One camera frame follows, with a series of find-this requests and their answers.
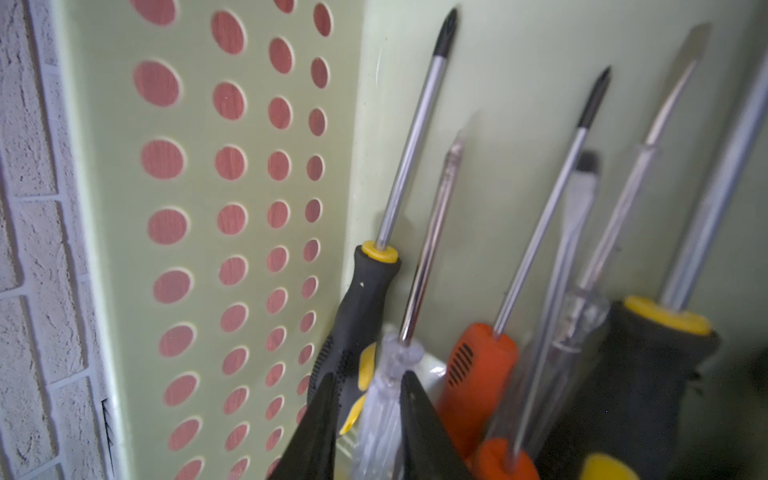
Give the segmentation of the clear short screwdriver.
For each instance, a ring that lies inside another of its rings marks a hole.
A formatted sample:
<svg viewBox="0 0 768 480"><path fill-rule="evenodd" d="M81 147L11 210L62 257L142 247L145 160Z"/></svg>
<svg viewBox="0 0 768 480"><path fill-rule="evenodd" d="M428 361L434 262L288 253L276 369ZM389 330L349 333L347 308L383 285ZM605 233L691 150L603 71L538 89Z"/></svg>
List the clear short screwdriver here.
<svg viewBox="0 0 768 480"><path fill-rule="evenodd" d="M463 159L467 131L457 133L443 164L431 216L398 334L384 336L383 351L366 395L349 477L389 479L401 444L400 392L404 373L419 365L423 346L413 339L436 250Z"/></svg>

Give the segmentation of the orange black handle screwdriver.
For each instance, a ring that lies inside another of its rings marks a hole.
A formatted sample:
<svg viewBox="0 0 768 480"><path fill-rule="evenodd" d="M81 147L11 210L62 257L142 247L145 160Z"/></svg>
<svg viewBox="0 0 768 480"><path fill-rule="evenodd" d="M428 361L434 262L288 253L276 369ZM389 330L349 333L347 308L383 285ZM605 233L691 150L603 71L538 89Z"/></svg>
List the orange black handle screwdriver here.
<svg viewBox="0 0 768 480"><path fill-rule="evenodd" d="M611 68L606 67L592 87L577 123L576 133L495 323L471 324L451 351L444 376L445 385L436 402L436 410L463 459L468 458L479 445L482 428L501 399L503 382L517 362L518 347L504 334L504 329L609 88L611 78Z"/></svg>

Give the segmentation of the black yellow handle screwdriver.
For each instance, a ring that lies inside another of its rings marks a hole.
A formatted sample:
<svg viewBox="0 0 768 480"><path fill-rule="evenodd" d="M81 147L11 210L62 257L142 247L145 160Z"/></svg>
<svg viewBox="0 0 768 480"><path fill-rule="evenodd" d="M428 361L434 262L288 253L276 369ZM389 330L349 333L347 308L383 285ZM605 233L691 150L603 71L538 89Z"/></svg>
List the black yellow handle screwdriver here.
<svg viewBox="0 0 768 480"><path fill-rule="evenodd" d="M762 55L660 296L628 296L612 305L602 356L537 459L542 478L668 475L687 384L720 345L710 321L687 304L766 112L767 57Z"/></svg>

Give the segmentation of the light green plastic bin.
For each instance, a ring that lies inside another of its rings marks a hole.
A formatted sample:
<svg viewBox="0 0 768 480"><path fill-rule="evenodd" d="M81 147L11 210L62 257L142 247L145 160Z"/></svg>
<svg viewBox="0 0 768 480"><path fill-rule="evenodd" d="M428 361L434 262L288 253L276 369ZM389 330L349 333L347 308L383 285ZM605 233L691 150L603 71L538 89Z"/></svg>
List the light green plastic bin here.
<svg viewBox="0 0 768 480"><path fill-rule="evenodd" d="M262 479L372 238L440 27L441 92L392 238L398 322L443 158L466 129L415 333L491 322L592 86L603 161L587 258L689 30L702 62L602 288L654 295L751 60L763 1L58 1L54 5L118 479Z"/></svg>

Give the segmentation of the black yellow small screwdriver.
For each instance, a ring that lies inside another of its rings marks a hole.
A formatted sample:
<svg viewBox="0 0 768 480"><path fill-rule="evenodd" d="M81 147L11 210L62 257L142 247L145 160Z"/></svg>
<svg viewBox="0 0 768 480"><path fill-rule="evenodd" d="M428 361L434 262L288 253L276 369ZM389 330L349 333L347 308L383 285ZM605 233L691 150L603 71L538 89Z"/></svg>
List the black yellow small screwdriver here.
<svg viewBox="0 0 768 480"><path fill-rule="evenodd" d="M402 265L390 239L445 76L458 25L459 9L454 7L439 31L377 236L355 248L351 283L313 366L307 400L313 399L325 375L334 375L338 391L335 432L339 436L356 423L373 379L385 297Z"/></svg>

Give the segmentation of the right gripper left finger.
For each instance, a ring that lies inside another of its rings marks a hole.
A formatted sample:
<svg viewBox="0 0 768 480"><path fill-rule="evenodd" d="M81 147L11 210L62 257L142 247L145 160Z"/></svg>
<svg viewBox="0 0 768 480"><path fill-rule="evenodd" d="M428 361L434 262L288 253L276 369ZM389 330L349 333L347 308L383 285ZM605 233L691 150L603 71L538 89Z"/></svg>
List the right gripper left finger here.
<svg viewBox="0 0 768 480"><path fill-rule="evenodd" d="M334 375L326 374L282 458L268 476L273 480L333 479L338 421Z"/></svg>

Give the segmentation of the small orange handle screwdriver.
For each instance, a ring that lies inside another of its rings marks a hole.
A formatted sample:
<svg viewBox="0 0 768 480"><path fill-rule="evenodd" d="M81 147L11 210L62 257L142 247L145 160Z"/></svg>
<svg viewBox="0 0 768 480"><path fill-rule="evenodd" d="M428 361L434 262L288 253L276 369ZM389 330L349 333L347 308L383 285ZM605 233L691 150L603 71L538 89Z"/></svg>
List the small orange handle screwdriver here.
<svg viewBox="0 0 768 480"><path fill-rule="evenodd" d="M573 268L583 227L591 212L601 176L601 155L581 153L562 199L559 244L542 308L541 320L512 372L504 397L484 442L472 459L476 479L536 479L523 445L531 426L550 349Z"/></svg>

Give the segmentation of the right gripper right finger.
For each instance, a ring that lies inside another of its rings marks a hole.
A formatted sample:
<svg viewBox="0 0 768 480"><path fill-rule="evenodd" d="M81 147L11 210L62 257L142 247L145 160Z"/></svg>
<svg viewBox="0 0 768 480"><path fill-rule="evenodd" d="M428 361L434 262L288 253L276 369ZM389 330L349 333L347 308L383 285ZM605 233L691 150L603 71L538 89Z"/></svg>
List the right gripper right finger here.
<svg viewBox="0 0 768 480"><path fill-rule="evenodd" d="M473 479L413 371L401 380L400 416L403 479Z"/></svg>

